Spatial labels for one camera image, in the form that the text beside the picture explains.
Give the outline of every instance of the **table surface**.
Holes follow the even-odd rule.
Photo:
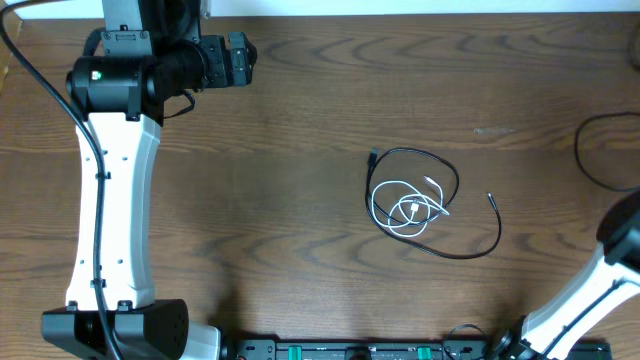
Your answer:
[[[438,338],[488,332],[542,306],[582,268],[623,195],[577,169],[585,118],[640,108],[627,44],[639,14],[230,18],[254,83],[197,94],[168,120],[156,157],[150,248],[157,298],[191,319],[296,339]],[[60,90],[99,21],[29,21],[21,49]],[[184,106],[172,99],[167,113]],[[80,159],[71,120],[12,63],[0,98],[0,358],[63,358],[40,314],[64,304],[77,243]],[[640,182],[637,121],[596,126],[585,157],[613,183]],[[451,216],[420,241],[489,256],[450,261],[385,237],[363,192],[373,147],[428,149],[460,172]],[[374,182],[451,174],[412,156]],[[637,358],[640,301],[590,333]]]

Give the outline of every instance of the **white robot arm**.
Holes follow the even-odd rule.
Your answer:
[[[100,146],[107,171],[101,251],[107,309],[145,308],[156,300],[148,231],[151,177],[162,127],[145,115],[139,121],[127,121],[125,113],[91,113],[88,118],[87,127]],[[82,158],[80,234],[65,303],[74,304],[77,311],[91,312],[98,310],[94,289],[88,286],[93,279],[96,163],[84,136],[79,133],[78,139]],[[188,321],[180,359],[217,360],[220,336],[215,327]]]
[[[640,293],[640,191],[600,224],[587,265],[548,304],[516,323],[489,358],[567,358],[574,344],[620,304]]]

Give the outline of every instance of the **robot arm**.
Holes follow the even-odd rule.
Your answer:
[[[43,314],[42,334],[80,358],[108,359],[113,350],[126,359],[216,360],[218,329],[189,321],[182,300],[155,299],[148,244],[151,177],[164,101],[187,89],[250,84],[256,50],[243,33],[230,34],[230,50],[223,36],[200,36],[199,0],[103,5],[105,56],[79,58],[67,77],[75,111],[105,166],[101,284],[93,274],[98,159],[79,131],[78,253],[66,306]],[[102,288],[102,309],[95,286]],[[100,321],[105,313],[108,325]],[[105,339],[117,347],[106,346]]]
[[[609,211],[597,238],[582,271],[548,304],[518,322],[489,358],[565,359],[589,329],[640,293],[640,192]]]

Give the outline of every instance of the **electrical connector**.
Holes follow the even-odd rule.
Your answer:
[[[493,195],[491,195],[491,193],[487,193],[487,196],[489,197],[491,206],[493,206],[493,210],[498,211],[498,204],[496,204],[496,200],[493,198]]]
[[[378,160],[378,149],[373,148],[371,153],[369,153],[369,159],[367,160],[369,168],[372,168],[376,164],[376,160]]]
[[[418,199],[413,199],[413,202],[411,203],[411,212],[415,214],[416,211],[418,211],[418,209],[420,209],[420,204],[418,204]]]
[[[432,178],[428,177],[428,176],[425,176],[425,177],[424,177],[424,180],[425,180],[427,183],[431,184],[431,185],[438,186],[438,183],[437,183],[435,180],[433,180]]]

